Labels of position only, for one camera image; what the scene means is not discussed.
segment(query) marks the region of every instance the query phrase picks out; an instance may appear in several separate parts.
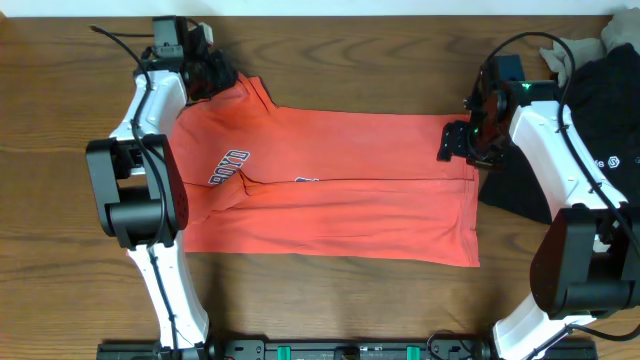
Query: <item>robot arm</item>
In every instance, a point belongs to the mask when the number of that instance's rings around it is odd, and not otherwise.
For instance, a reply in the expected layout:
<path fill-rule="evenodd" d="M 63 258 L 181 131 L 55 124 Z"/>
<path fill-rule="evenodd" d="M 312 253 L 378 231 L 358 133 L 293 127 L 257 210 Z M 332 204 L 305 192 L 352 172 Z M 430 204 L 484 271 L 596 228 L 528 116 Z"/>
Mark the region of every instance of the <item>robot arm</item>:
<path fill-rule="evenodd" d="M 233 86 L 237 72 L 221 52 L 208 51 L 213 38 L 207 25 L 188 30 L 183 17 L 154 18 L 153 25 L 155 46 L 142 56 L 145 69 L 135 72 L 136 92 L 129 110 L 108 139 L 89 143 L 87 162 L 102 227 L 127 249 L 149 290 L 160 323 L 161 348 L 166 353 L 183 349 L 197 354 L 204 351 L 209 320 L 186 264 L 182 230 L 188 207 L 168 136 L 189 98 L 211 97 Z M 138 126 L 132 125 L 136 113 Z M 141 146 L 153 154 L 155 169 Z M 130 176 L 146 176 L 147 184 L 118 185 Z"/>
<path fill-rule="evenodd" d="M 471 121 L 448 124 L 438 154 L 441 161 L 455 155 L 495 169 L 505 165 L 509 145 L 518 146 L 555 218 L 531 265 L 532 293 L 493 327 L 491 348 L 500 359 L 541 358 L 570 326 L 640 303 L 634 286 L 640 280 L 637 249 L 616 225 L 559 131 L 558 92 L 555 82 L 525 81 L 516 55 L 491 59 L 465 100 Z M 562 118 L 577 156 L 606 198 L 637 222 L 638 209 L 625 207 L 624 195 L 595 165 L 568 107 Z"/>

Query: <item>wood grain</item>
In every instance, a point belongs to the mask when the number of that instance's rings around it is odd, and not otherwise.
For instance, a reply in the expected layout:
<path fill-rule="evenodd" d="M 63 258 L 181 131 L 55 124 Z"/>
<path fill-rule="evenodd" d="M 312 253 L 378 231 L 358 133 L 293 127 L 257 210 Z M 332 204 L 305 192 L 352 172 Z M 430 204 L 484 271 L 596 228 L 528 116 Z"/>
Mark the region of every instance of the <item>wood grain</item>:
<path fill-rule="evenodd" d="M 202 18 L 274 101 L 385 113 L 462 111 L 487 53 L 544 30 L 597 36 L 605 17 Z M 146 18 L 7 19 L 0 23 L 0 358 L 92 359 L 105 339 L 155 339 L 157 319 L 133 263 L 101 231 L 84 147 L 122 119 L 131 59 L 91 33 L 98 23 L 149 32 Z M 144 39 L 128 42 L 141 51 Z M 531 78 L 549 76 L 541 39 L 509 47 Z M 481 331 L 528 293 L 546 227 L 480 205 L 479 269 L 416 261 L 191 254 L 216 334 L 290 338 L 417 338 Z M 596 327 L 622 333 L 625 311 Z M 603 359 L 637 343 L 599 342 Z"/>

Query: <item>shirt logo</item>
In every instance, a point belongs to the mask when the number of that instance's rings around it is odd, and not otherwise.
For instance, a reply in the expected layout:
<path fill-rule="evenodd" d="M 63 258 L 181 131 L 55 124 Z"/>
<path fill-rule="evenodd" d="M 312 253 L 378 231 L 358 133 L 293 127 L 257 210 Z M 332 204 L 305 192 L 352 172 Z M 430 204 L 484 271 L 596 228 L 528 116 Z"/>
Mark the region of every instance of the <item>shirt logo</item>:
<path fill-rule="evenodd" d="M 297 177 L 296 178 L 296 182 L 309 182 L 309 181 L 320 181 L 320 179 L 309 179 L 309 178 L 303 178 L 303 177 Z"/>
<path fill-rule="evenodd" d="M 609 158 L 607 164 L 609 164 L 609 168 L 615 169 L 620 165 L 620 159 L 618 159 L 617 156 L 612 156 Z"/>
<path fill-rule="evenodd" d="M 222 184 L 227 181 L 233 174 L 238 172 L 238 169 L 242 167 L 245 161 L 251 155 L 248 151 L 230 150 L 220 160 L 216 170 L 209 179 L 209 184 Z"/>

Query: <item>black garment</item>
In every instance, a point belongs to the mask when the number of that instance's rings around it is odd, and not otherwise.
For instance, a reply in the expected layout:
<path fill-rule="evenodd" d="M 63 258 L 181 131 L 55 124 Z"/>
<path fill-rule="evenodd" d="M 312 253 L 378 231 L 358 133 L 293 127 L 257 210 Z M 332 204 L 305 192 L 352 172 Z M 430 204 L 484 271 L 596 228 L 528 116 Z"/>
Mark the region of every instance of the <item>black garment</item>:
<path fill-rule="evenodd" d="M 567 105 L 602 173 L 640 206 L 640 55 L 631 44 L 576 71 Z M 489 174 L 479 200 L 550 224 L 552 215 L 524 154 L 512 146 L 507 169 Z"/>

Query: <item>orange t-shirt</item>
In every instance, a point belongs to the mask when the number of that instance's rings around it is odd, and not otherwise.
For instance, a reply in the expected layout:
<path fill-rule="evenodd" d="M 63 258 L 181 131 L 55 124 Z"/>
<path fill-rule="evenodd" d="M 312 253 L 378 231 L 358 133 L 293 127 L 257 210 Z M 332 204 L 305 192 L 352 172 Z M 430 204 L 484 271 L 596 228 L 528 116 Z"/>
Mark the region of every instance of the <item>orange t-shirt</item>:
<path fill-rule="evenodd" d="M 185 249 L 478 266 L 478 173 L 436 161 L 443 126 L 461 118 L 277 107 L 240 76 L 186 109 L 170 140 Z"/>

